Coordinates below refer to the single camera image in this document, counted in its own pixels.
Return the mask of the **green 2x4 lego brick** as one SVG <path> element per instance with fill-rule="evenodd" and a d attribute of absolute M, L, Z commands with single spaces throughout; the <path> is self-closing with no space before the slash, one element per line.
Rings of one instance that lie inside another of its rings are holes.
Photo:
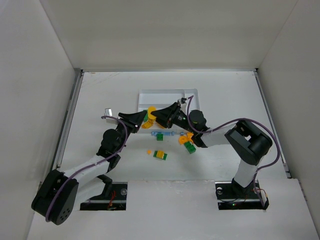
<path fill-rule="evenodd" d="M 183 145 L 189 154 L 193 154 L 196 152 L 196 147 L 194 146 L 194 144 L 191 141 L 187 141 Z"/>

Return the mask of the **green L-shaped lego brick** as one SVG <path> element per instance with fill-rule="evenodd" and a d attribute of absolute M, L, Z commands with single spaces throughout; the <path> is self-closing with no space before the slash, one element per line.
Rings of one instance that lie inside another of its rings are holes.
<path fill-rule="evenodd" d="M 164 135 L 163 135 L 162 133 L 158 133 L 158 134 L 156 135 L 156 140 L 157 140 L 157 141 L 163 141 L 163 140 L 164 140 Z"/>

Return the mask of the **large yellow arch lego brick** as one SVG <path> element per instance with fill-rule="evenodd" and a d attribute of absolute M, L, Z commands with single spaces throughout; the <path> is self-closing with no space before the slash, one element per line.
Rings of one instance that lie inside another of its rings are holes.
<path fill-rule="evenodd" d="M 148 120 L 141 125 L 141 128 L 142 129 L 150 129 L 154 125 L 155 121 L 156 121 L 156 119 L 148 118 Z"/>

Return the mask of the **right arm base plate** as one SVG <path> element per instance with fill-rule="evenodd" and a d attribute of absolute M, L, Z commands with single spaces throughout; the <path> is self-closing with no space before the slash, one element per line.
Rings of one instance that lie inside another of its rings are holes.
<path fill-rule="evenodd" d="M 260 188 L 259 182 L 255 182 L 244 193 L 236 192 L 231 181 L 218 181 L 215 183 L 215 194 L 219 210 L 266 210 L 269 198 L 266 191 Z"/>

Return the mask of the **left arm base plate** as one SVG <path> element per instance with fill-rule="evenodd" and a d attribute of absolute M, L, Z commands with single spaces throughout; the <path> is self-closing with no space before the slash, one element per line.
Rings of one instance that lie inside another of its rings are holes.
<path fill-rule="evenodd" d="M 128 182 L 114 182 L 108 193 L 93 196 L 80 204 L 80 211 L 125 211 Z"/>

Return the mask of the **orange lego pieces cluster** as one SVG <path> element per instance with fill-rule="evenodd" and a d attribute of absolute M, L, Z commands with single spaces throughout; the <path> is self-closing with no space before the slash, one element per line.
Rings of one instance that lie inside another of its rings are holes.
<path fill-rule="evenodd" d="M 194 134 L 191 133 L 191 132 L 187 132 L 187 133 L 186 133 L 186 137 L 187 137 L 188 141 L 193 142 L 193 139 L 192 139 L 193 135 L 194 135 Z"/>

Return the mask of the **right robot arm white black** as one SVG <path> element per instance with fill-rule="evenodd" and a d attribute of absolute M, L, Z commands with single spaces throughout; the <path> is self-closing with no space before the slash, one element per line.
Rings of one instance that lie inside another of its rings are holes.
<path fill-rule="evenodd" d="M 248 120 L 236 120 L 215 131 L 206 126 L 207 120 L 200 110 L 185 114 L 177 102 L 169 107 L 154 110 L 151 115 L 162 127 L 170 129 L 173 125 L 193 134 L 193 143 L 199 148 L 216 145 L 231 145 L 240 157 L 238 170 L 231 181 L 237 196 L 246 195 L 252 188 L 254 175 L 261 159 L 273 145 L 271 138 Z"/>

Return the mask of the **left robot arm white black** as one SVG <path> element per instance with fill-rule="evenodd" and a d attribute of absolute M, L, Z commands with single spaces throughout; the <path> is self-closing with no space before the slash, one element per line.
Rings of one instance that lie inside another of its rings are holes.
<path fill-rule="evenodd" d="M 46 222 L 61 225 L 70 216 L 79 189 L 94 179 L 102 182 L 101 191 L 106 188 L 106 174 L 113 170 L 120 160 L 120 152 L 126 146 L 130 134 L 139 131 L 147 111 L 119 113 L 117 117 L 102 116 L 116 121 L 116 128 L 107 129 L 97 153 L 88 161 L 66 171 L 51 170 L 37 191 L 31 209 L 45 217 Z"/>

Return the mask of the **yellow 2x3 lego brick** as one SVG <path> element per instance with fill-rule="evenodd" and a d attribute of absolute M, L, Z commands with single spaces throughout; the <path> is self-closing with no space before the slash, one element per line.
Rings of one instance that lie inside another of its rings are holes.
<path fill-rule="evenodd" d="M 147 117 L 148 117 L 148 121 L 153 123 L 156 121 L 156 117 L 152 114 L 152 112 L 156 111 L 156 107 L 155 106 L 150 106 L 147 109 Z"/>

